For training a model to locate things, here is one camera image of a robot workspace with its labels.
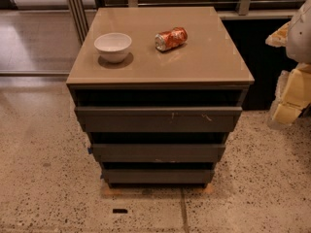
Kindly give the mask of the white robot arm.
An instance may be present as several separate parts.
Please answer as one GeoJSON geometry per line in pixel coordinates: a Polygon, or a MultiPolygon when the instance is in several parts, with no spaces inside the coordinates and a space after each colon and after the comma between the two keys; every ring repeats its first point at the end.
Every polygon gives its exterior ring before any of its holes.
{"type": "Polygon", "coordinates": [[[284,47],[287,57],[297,63],[290,72],[281,72],[269,111],[268,125],[281,129],[290,126],[311,104],[311,0],[306,0],[265,43],[284,47]]]}

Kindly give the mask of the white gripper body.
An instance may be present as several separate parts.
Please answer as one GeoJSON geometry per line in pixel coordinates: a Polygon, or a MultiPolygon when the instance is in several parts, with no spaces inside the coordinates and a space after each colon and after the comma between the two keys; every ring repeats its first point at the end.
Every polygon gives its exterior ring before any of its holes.
{"type": "Polygon", "coordinates": [[[298,63],[291,70],[283,93],[283,101],[300,110],[311,103],[311,64],[298,63]]]}

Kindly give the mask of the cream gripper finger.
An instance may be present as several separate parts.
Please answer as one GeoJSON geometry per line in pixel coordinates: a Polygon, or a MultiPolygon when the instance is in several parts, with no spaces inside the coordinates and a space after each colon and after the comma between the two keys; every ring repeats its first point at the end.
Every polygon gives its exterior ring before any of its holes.
{"type": "Polygon", "coordinates": [[[274,31],[271,35],[269,35],[266,38],[265,43],[275,48],[284,47],[287,43],[288,28],[289,23],[287,22],[284,25],[282,25],[279,29],[274,31]]]}
{"type": "Polygon", "coordinates": [[[297,108],[279,104],[272,119],[281,124],[292,124],[300,114],[301,110],[297,108]]]}

